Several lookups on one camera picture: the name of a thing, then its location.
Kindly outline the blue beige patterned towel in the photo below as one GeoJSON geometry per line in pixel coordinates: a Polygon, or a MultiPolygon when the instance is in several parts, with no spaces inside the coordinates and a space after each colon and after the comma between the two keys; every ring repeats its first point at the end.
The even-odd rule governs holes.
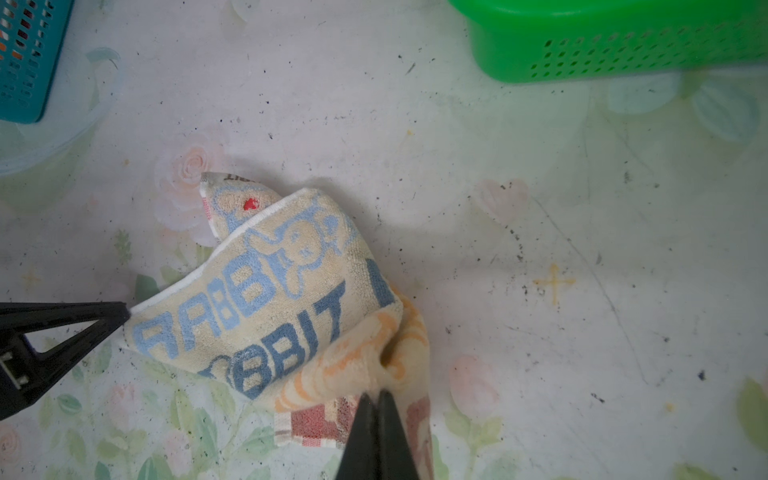
{"type": "Polygon", "coordinates": [[[425,322],[351,218],[318,189],[284,197],[207,172],[199,190],[218,246],[132,309],[127,347],[290,420],[281,442],[344,443],[343,403],[389,391],[418,475],[432,478],[425,322]]]}

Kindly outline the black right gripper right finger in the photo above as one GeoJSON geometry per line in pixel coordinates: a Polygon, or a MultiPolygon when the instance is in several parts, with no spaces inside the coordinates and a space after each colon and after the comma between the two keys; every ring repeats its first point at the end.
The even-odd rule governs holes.
{"type": "Polygon", "coordinates": [[[376,408],[376,478],[419,479],[394,397],[387,390],[380,392],[376,408]]]}

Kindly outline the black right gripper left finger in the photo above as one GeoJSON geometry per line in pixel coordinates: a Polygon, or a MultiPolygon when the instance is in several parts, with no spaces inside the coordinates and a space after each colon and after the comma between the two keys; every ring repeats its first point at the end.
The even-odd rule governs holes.
{"type": "Polygon", "coordinates": [[[379,427],[376,403],[368,394],[360,398],[336,480],[377,480],[379,465],[379,427]]]}

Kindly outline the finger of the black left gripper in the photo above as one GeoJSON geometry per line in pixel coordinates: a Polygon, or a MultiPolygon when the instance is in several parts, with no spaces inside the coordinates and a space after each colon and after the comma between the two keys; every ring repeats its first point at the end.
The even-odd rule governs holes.
{"type": "Polygon", "coordinates": [[[1,305],[1,418],[33,406],[92,350],[130,318],[123,302],[3,303],[1,305]],[[87,325],[42,351],[29,335],[87,325]]]}

